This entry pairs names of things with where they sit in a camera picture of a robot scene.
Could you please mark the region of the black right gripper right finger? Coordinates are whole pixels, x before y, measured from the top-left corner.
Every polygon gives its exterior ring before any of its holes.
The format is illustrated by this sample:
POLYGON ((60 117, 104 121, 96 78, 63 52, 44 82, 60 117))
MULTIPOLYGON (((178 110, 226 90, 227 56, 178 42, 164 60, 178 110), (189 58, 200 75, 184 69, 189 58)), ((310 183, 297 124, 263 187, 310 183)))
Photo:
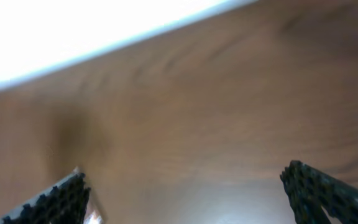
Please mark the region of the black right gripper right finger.
POLYGON ((300 161, 291 161, 280 180, 297 224, 330 223, 329 217, 358 224, 358 189, 300 161))

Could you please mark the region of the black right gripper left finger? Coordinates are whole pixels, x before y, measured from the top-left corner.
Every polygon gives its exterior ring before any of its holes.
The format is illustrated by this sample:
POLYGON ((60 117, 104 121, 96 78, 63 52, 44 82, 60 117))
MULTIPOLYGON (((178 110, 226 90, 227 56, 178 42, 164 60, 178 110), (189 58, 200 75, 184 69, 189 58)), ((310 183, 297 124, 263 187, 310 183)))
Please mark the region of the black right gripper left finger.
POLYGON ((0 224, 81 224, 91 188, 85 174, 72 172, 0 218, 0 224))

